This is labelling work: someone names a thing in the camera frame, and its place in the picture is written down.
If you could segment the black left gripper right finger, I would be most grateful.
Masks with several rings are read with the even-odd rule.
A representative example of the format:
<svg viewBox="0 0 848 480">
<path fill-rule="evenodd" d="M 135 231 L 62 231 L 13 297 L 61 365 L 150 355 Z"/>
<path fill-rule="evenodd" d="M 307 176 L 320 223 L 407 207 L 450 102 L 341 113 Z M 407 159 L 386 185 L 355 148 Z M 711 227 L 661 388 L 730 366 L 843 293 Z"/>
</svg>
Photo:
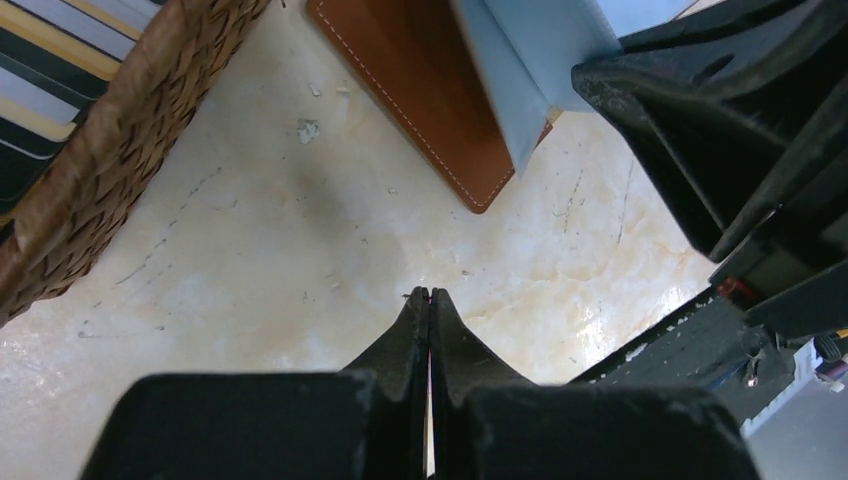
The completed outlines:
<svg viewBox="0 0 848 480">
<path fill-rule="evenodd" d="M 432 292 L 429 342 L 439 479 L 755 479 L 730 412 L 677 386 L 533 383 Z"/>
</svg>

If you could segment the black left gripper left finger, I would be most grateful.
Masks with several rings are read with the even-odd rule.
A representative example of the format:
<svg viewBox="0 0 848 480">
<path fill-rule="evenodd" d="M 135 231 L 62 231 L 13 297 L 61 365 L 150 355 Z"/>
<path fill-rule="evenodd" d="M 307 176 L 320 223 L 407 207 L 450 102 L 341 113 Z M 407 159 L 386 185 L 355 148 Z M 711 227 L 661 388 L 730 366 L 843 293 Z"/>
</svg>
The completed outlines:
<svg viewBox="0 0 848 480">
<path fill-rule="evenodd" d="M 408 479 L 426 472 L 425 288 L 335 372 L 168 373 L 111 412 L 85 479 Z"/>
</svg>

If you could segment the brown woven divided basket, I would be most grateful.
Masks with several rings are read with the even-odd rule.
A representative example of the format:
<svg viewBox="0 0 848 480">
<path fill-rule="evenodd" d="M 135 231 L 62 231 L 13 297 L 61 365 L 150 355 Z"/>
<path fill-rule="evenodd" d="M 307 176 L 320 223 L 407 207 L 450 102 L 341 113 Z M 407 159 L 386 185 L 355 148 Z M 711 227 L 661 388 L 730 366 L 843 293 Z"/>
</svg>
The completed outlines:
<svg viewBox="0 0 848 480">
<path fill-rule="evenodd" d="M 1 319 L 62 295 L 96 264 L 266 9 L 169 1 L 57 159 L 13 210 Z"/>
</svg>

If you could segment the brown leather card holder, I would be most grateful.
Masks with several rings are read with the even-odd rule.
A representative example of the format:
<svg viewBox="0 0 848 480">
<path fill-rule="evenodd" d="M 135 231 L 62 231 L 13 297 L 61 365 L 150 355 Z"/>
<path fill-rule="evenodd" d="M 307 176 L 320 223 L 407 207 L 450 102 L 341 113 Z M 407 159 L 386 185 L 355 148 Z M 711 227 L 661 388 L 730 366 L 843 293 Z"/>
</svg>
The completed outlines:
<svg viewBox="0 0 848 480">
<path fill-rule="evenodd" d="M 621 52 L 685 1 L 310 1 L 308 17 L 472 212 L 522 173 L 572 68 Z"/>
</svg>

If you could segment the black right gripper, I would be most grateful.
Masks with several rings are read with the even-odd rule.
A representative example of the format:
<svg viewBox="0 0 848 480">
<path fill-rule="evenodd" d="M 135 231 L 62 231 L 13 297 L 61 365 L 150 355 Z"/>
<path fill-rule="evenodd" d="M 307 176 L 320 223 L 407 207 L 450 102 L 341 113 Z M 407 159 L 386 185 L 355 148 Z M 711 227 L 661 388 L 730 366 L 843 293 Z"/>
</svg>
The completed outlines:
<svg viewBox="0 0 848 480">
<path fill-rule="evenodd" d="M 572 82 L 625 139 L 711 284 L 787 338 L 847 325 L 847 5 L 723 1 Z"/>
</svg>

